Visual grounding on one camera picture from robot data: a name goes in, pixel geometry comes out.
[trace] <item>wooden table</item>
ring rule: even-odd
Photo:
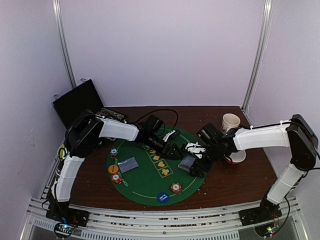
[[[163,107],[115,107],[114,110],[127,114],[134,122],[143,114]],[[179,113],[177,126],[196,136],[205,124],[211,122],[221,127],[222,116],[233,113],[240,117],[241,124],[248,125],[238,106],[177,106],[169,107]],[[173,125],[172,112],[156,112],[167,125]],[[261,200],[276,181],[275,172],[261,148],[246,151],[246,159],[238,165],[214,163],[201,188],[186,200],[169,206],[146,206],[122,196],[108,177],[107,156],[112,142],[93,152],[84,161],[75,179],[71,204],[86,207],[136,210],[169,211],[221,207]]]

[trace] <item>white paper cup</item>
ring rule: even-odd
[[[234,129],[239,127],[240,124],[240,118],[232,113],[226,113],[222,117],[222,132],[226,133],[230,129]]]
[[[230,157],[225,156],[224,159],[228,164],[237,165],[246,159],[246,151],[238,151],[231,153]]]

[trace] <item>green poker mat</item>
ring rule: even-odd
[[[166,135],[172,126],[160,128],[158,134]],[[187,131],[177,128],[181,134],[177,136],[172,143],[176,143],[179,147],[182,144],[197,140]],[[121,173],[120,169],[117,174],[122,176],[122,183],[113,183],[112,174],[108,172],[110,181],[113,186],[126,198],[133,202],[148,206],[166,206],[181,202],[193,193],[195,193],[204,182],[205,177],[190,176],[185,170],[178,167],[181,160],[171,160],[165,158],[157,158],[152,149],[143,144],[136,142],[120,140],[115,141],[112,149],[118,150],[118,158],[112,159],[110,153],[107,158],[107,171],[110,165],[118,163],[134,157],[138,163],[138,167]],[[182,192],[175,194],[171,190],[174,183],[179,183]]]

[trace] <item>black cable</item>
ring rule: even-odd
[[[272,236],[276,235],[276,234],[284,227],[284,225],[285,225],[285,223],[287,222],[287,220],[288,220],[288,218],[289,218],[289,215],[290,215],[290,210],[291,210],[291,208],[290,208],[290,203],[289,203],[289,201],[288,201],[288,199],[287,199],[286,196],[284,197],[284,199],[285,199],[286,202],[288,203],[288,214],[286,215],[286,218],[285,218],[284,222],[282,223],[282,225],[275,231],[275,233],[274,233]]]
[[[175,123],[172,128],[172,129],[175,129],[175,127],[177,126],[178,120],[179,120],[179,114],[176,110],[169,109],[169,108],[161,108],[161,109],[156,109],[156,110],[150,111],[150,112],[146,113],[145,115],[142,115],[141,117],[139,117],[134,123],[137,124],[140,120],[142,120],[146,116],[153,114],[155,112],[161,112],[161,111],[169,111],[169,112],[175,113],[176,119],[175,119]]]
[[[58,208],[60,209],[61,213],[66,217],[66,219],[68,218],[68,215],[65,214],[65,212],[61,209],[61,207],[59,206],[58,200],[57,200],[57,183],[54,185],[54,200],[56,202],[56,205],[58,206]]]
[[[48,209],[45,209],[45,208],[44,208],[44,204],[45,204],[46,202],[48,202],[48,201],[49,201],[49,199],[45,200],[45,201],[41,204],[41,207],[42,207],[43,210],[46,210],[46,211],[48,210]]]
[[[285,124],[291,124],[292,122],[290,121],[286,121],[286,122],[278,122],[278,123],[273,123],[273,124],[268,124],[268,125],[262,125],[262,126],[254,126],[252,127],[252,129],[263,129],[263,128],[267,128],[267,127],[274,127],[274,126],[280,126],[280,125],[285,125]]]
[[[144,147],[143,147],[143,144],[138,142],[136,145],[135,145],[136,148],[138,149],[142,149],[142,150],[146,150]]]
[[[311,171],[311,170],[320,170],[320,167],[314,167],[314,168],[312,168],[312,169],[310,169],[309,171]],[[306,172],[306,174],[302,177],[303,179],[304,178],[306,178],[307,177],[307,175],[308,175],[308,171]]]
[[[68,155],[68,152],[67,152],[67,150],[66,150],[65,147],[66,147],[66,146],[61,147],[61,148],[59,149],[59,151],[58,151],[58,158],[59,158],[60,160],[63,160],[63,158],[65,158],[65,157]],[[60,158],[60,153],[61,153],[61,151],[63,151],[63,158]]]
[[[159,135],[156,135],[156,136],[157,136],[157,137],[161,136],[162,134],[164,134],[164,133],[165,133],[165,131],[166,131],[166,124],[165,124],[165,123],[163,123],[163,131],[162,131],[162,133],[161,133],[161,134],[159,134]]]

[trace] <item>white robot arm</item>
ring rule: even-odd
[[[50,205],[47,218],[58,221],[64,218],[70,222],[68,221],[70,216],[78,215],[76,219],[87,219],[87,212],[69,208],[71,189],[81,164],[98,147],[102,138],[143,143],[153,148],[162,157],[182,159],[183,155],[176,144],[171,144],[168,138],[162,139],[156,135],[162,124],[163,121],[152,114],[143,123],[129,124],[102,118],[88,110],[84,111],[65,133],[63,148],[65,154],[60,160],[55,180],[48,193]],[[85,226],[86,221],[77,224]]]
[[[254,148],[291,147],[292,159],[257,209],[241,211],[242,225],[254,224],[279,216],[279,203],[311,170],[317,159],[318,138],[299,114],[279,123],[234,128],[223,134],[211,123],[204,126],[198,136],[206,144],[205,154],[194,162],[190,173],[201,175],[209,171],[212,163],[231,153]]]

